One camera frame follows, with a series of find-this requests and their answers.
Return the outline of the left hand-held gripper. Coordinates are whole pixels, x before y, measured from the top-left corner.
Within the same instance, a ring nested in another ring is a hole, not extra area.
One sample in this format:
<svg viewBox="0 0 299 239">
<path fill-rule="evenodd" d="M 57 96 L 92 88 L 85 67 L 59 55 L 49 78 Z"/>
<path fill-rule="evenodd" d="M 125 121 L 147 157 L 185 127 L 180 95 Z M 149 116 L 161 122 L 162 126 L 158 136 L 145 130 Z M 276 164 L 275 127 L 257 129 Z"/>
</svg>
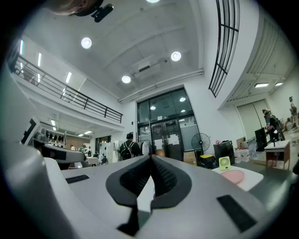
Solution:
<svg viewBox="0 0 299 239">
<path fill-rule="evenodd" d="M 57 161 L 60 169 L 68 169 L 71 164 L 86 161 L 84 153 L 65 148 L 65 144 L 50 142 L 55 136 L 48 129 L 41 126 L 35 116 L 32 116 L 28 128 L 25 130 L 21 143 L 37 149 L 43 157 Z"/>
</svg>

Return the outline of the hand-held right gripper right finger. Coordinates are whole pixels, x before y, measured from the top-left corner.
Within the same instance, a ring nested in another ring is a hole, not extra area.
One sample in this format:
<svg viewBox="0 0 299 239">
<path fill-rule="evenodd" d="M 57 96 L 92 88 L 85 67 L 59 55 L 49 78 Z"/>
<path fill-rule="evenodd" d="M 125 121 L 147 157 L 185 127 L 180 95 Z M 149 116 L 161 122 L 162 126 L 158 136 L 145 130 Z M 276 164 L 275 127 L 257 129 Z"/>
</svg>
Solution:
<svg viewBox="0 0 299 239">
<path fill-rule="evenodd" d="M 220 174 L 165 157 L 153 160 L 183 174 L 140 229 L 142 239 L 257 239 L 275 214 Z"/>
</svg>

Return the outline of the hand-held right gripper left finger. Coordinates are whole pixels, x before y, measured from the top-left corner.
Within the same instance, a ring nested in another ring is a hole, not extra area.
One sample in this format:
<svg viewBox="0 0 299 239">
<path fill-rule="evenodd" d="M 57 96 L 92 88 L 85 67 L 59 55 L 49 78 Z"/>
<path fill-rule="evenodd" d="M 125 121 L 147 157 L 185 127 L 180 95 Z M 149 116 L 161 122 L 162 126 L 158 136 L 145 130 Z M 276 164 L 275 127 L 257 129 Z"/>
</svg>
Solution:
<svg viewBox="0 0 299 239">
<path fill-rule="evenodd" d="M 94 217 L 81 223 L 99 239 L 150 239 L 137 198 L 150 177 L 150 156 L 92 168 L 64 170 L 64 178 Z"/>
</svg>

